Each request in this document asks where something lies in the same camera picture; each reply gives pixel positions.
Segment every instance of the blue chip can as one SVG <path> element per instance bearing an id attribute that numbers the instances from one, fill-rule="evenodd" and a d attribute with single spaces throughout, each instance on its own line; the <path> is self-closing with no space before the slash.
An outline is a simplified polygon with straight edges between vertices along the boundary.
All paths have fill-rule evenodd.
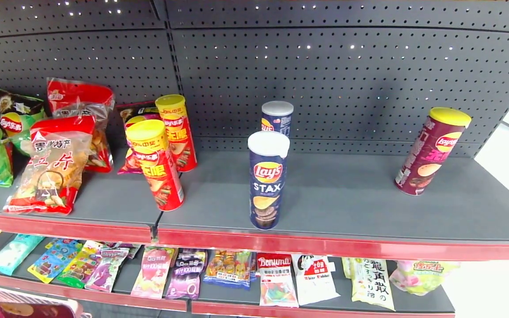
<path id="1" fill-rule="evenodd" d="M 262 131 L 276 131 L 289 137 L 293 105 L 285 101 L 270 101 L 262 105 Z"/>
<path id="2" fill-rule="evenodd" d="M 289 139 L 274 131 L 249 137 L 251 156 L 251 222 L 261 230 L 277 225 L 285 186 Z"/>

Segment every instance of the lay's stax can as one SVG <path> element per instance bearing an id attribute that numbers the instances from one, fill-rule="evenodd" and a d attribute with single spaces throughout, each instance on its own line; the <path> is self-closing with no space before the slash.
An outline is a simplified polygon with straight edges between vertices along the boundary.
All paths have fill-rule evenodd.
<path id="1" fill-rule="evenodd" d="M 289 138 L 275 131 L 250 135 L 251 222 L 261 230 L 277 225 L 286 177 Z"/>
<path id="2" fill-rule="evenodd" d="M 262 105 L 262 131 L 277 131 L 289 137 L 293 105 L 284 101 L 271 101 Z"/>
<path id="3" fill-rule="evenodd" d="M 178 172 L 188 172 L 198 165 L 196 149 L 186 112 L 186 99 L 182 95 L 162 96 L 154 102 L 166 125 L 168 141 Z"/>
<path id="4" fill-rule="evenodd" d="M 184 201 L 184 191 L 168 147 L 166 127 L 158 119 L 139 121 L 125 131 L 158 209 L 172 211 Z"/>
<path id="5" fill-rule="evenodd" d="M 469 123 L 471 117 L 462 111 L 432 108 L 408 158 L 398 171 L 396 187 L 409 195 L 422 194 Z"/>

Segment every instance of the store shelf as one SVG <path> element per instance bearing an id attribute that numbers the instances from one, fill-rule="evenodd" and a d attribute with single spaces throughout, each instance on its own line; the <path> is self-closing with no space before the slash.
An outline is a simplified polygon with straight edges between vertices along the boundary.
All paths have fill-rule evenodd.
<path id="1" fill-rule="evenodd" d="M 117 175 L 126 149 L 114 152 L 115 170 L 108 174 L 85 173 L 74 210 L 69 215 L 0 212 L 0 230 L 24 231 L 51 237 L 93 239 L 147 244 L 150 228 L 160 212 L 142 175 Z M 20 175 L 15 178 L 18 183 Z M 0 211 L 15 190 L 0 188 Z"/>
<path id="2" fill-rule="evenodd" d="M 204 151 L 182 174 L 159 244 L 384 259 L 509 259 L 509 191 L 472 159 L 450 158 L 424 195 L 393 184 L 404 157 L 292 153 L 275 229 L 249 220 L 246 151 Z"/>
<path id="3" fill-rule="evenodd" d="M 0 250 L 7 244 L 7 242 L 12 240 L 14 236 L 15 234 L 12 233 L 0 234 Z M 87 300 L 90 302 L 105 304 L 154 308 L 159 310 L 187 310 L 187 303 L 185 300 L 158 300 L 130 296 L 131 289 L 133 288 L 133 284 L 135 283 L 141 268 L 143 249 L 141 249 L 133 260 L 125 260 L 121 270 L 119 271 L 115 285 L 113 286 L 112 293 L 71 288 L 62 284 L 59 280 L 53 280 L 50 284 L 43 284 L 37 280 L 36 277 L 27 272 L 27 269 L 46 251 L 45 246 L 51 240 L 51 238 L 43 240 L 14 271 L 13 276 L 0 274 L 0 286 L 18 288 L 23 292 L 39 292 L 46 295 L 61 296 L 65 298 Z"/>
<path id="4" fill-rule="evenodd" d="M 455 314 L 450 300 L 443 288 L 437 288 L 429 294 L 418 297 L 410 295 L 392 286 L 394 308 L 392 312 L 380 306 L 374 306 L 364 302 L 352 302 L 351 280 L 345 278 L 341 259 L 332 258 L 335 262 L 336 272 L 333 272 L 335 288 L 340 297 L 302 306 L 301 308 L 279 308 L 259 306 L 260 280 L 251 282 L 250 290 L 225 288 L 213 284 L 202 283 L 200 298 L 192 302 L 194 314 L 232 314 L 238 316 L 261 316 L 261 317 L 296 317 L 311 318 L 316 315 L 327 317 L 437 317 L 449 318 Z M 395 269 L 394 262 L 388 262 L 388 270 Z"/>

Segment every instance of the white lid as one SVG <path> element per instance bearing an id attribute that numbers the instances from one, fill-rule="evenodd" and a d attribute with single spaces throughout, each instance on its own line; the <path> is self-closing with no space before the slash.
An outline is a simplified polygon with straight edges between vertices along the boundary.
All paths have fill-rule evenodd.
<path id="1" fill-rule="evenodd" d="M 257 131 L 249 136 L 247 145 L 257 155 L 285 158 L 288 156 L 289 138 L 276 131 Z"/>
<path id="2" fill-rule="evenodd" d="M 287 116 L 293 113 L 293 105 L 285 101 L 270 101 L 262 105 L 262 112 L 271 116 Z"/>

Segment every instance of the red shelf edge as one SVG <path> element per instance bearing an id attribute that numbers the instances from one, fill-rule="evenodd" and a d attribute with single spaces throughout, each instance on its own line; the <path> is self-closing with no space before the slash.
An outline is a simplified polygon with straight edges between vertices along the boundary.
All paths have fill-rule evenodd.
<path id="1" fill-rule="evenodd" d="M 37 234 L 47 237 L 101 240 L 150 244 L 150 227 L 99 225 L 91 223 L 64 222 L 49 218 L 34 220 L 13 215 L 0 215 L 0 230 L 9 233 Z"/>
<path id="2" fill-rule="evenodd" d="M 58 286 L 54 284 L 44 284 L 42 282 L 21 280 L 18 278 L 8 276 L 0 276 L 0 286 L 11 289 L 19 289 L 24 292 L 38 292 L 40 294 L 60 296 L 65 298 L 71 298 L 74 300 L 79 299 L 86 300 L 89 302 L 152 308 L 156 310 L 186 311 L 188 306 L 185 300 L 140 298 L 126 294 L 116 294 L 95 290 Z"/>
<path id="3" fill-rule="evenodd" d="M 509 244 L 390 242 L 343 238 L 158 229 L 158 245 L 221 248 L 286 254 L 359 256 L 388 260 L 509 260 Z"/>
<path id="4" fill-rule="evenodd" d="M 220 314 L 244 317 L 289 317 L 289 318 L 453 318 L 452 313 L 406 314 L 400 312 L 366 312 L 348 310 L 320 310 L 286 307 L 263 307 L 245 304 L 192 302 L 192 314 Z"/>

